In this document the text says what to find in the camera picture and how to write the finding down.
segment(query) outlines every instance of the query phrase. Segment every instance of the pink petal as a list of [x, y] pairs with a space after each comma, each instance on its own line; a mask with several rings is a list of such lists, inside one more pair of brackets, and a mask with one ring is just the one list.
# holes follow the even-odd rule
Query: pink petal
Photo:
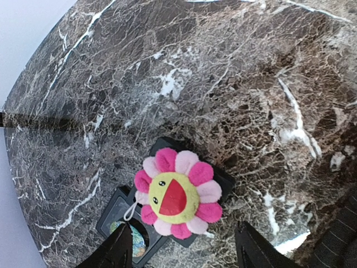
[[139, 204], [149, 205], [149, 195], [146, 194], [146, 193], [142, 193], [142, 192], [136, 191], [135, 199]]
[[145, 205], [142, 207], [141, 219], [144, 223], [149, 225], [153, 225], [155, 222], [157, 222], [157, 216], [149, 205]]
[[151, 182], [152, 179], [146, 174], [144, 170], [140, 170], [138, 173], [136, 173], [134, 183], [140, 192], [148, 193]]
[[223, 210], [218, 203], [200, 204], [196, 216], [208, 223], [219, 221], [222, 217]]
[[213, 179], [213, 167], [204, 162], [198, 162], [189, 173], [189, 178], [194, 186], [199, 186]]
[[192, 167], [199, 162], [197, 154], [191, 151], [179, 152], [176, 156], [175, 170], [177, 173], [189, 175]]
[[160, 219], [158, 219], [154, 223], [154, 228], [155, 228], [156, 232], [158, 232], [162, 236], [171, 235], [171, 226], [172, 226], [172, 224], [170, 224], [168, 222], [164, 222]]
[[186, 239], [189, 238], [192, 233], [189, 229], [187, 229], [186, 223], [182, 224], [173, 224], [171, 226], [171, 233], [178, 239]]
[[177, 152], [171, 148], [164, 148], [156, 153], [156, 166], [161, 172], [175, 172]]
[[150, 178], [155, 178], [161, 172], [157, 169], [155, 157], [148, 157], [143, 162], [143, 168]]
[[215, 203], [222, 196], [222, 189], [219, 184], [210, 180], [197, 187], [197, 192], [200, 196], [201, 203]]
[[208, 229], [208, 223], [196, 216], [191, 221], [187, 222], [186, 225], [187, 229], [197, 235], [203, 235]]

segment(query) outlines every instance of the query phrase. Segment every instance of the marble table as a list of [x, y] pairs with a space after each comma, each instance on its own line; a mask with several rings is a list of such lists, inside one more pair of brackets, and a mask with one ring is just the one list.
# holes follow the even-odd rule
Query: marble table
[[236, 186], [214, 239], [168, 241], [149, 268], [237, 267], [238, 220], [275, 246], [310, 233], [304, 264], [356, 183], [356, 1], [192, 2], [79, 0], [14, 85], [8, 156], [48, 267], [101, 244], [106, 204], [160, 136]]

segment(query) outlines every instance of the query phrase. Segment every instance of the plush flower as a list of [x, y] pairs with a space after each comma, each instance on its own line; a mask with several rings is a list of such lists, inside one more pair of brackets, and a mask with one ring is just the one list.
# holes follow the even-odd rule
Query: plush flower
[[191, 151], [165, 148], [146, 158], [135, 176], [142, 221], [163, 236], [204, 234], [222, 217], [222, 189], [213, 176], [213, 168]]

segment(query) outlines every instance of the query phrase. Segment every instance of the light pink petal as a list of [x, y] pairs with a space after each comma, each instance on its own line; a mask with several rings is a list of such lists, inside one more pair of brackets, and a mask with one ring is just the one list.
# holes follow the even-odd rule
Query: light pink petal
[[155, 222], [157, 222], [157, 216], [149, 205], [145, 205], [142, 207], [141, 219], [144, 223], [149, 225], [153, 225]]
[[156, 166], [155, 157], [146, 158], [143, 162], [143, 168], [150, 178], [155, 178], [158, 174], [161, 173]]
[[204, 162], [198, 162], [194, 165], [189, 173], [190, 182], [194, 186], [199, 186], [213, 179], [213, 167]]
[[171, 148], [157, 151], [155, 159], [156, 166], [161, 172], [175, 172], [175, 160], [177, 152]]
[[197, 187], [197, 192], [200, 196], [201, 203], [215, 203], [222, 196], [222, 189], [219, 184], [210, 180]]
[[223, 210], [218, 203], [200, 204], [196, 216], [208, 223], [219, 221], [222, 217]]
[[164, 222], [160, 219], [158, 219], [154, 223], [154, 228], [155, 228], [156, 232], [158, 232], [162, 236], [171, 235], [171, 226], [172, 226], [172, 224], [170, 224], [168, 222]]
[[189, 238], [192, 233], [189, 229], [187, 229], [186, 223], [182, 224], [173, 224], [171, 226], [171, 233], [178, 239], [186, 239]]
[[196, 216], [191, 221], [187, 222], [186, 225], [187, 229], [197, 235], [203, 235], [208, 229], [208, 223]]
[[146, 194], [146, 193], [142, 193], [142, 192], [136, 191], [135, 199], [139, 204], [149, 205], [149, 195]]
[[179, 152], [176, 156], [175, 170], [177, 173], [189, 175], [192, 167], [199, 162], [197, 154], [191, 151]]
[[146, 174], [144, 170], [140, 170], [138, 173], [136, 173], [134, 183], [135, 183], [135, 187], [140, 192], [148, 193], [151, 182], [152, 179]]

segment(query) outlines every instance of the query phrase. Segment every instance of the red mouth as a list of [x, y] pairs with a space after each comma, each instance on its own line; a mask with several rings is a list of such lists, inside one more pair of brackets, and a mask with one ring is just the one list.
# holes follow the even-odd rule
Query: red mouth
[[159, 213], [164, 216], [175, 216], [186, 208], [187, 196], [182, 186], [173, 179], [167, 187]]

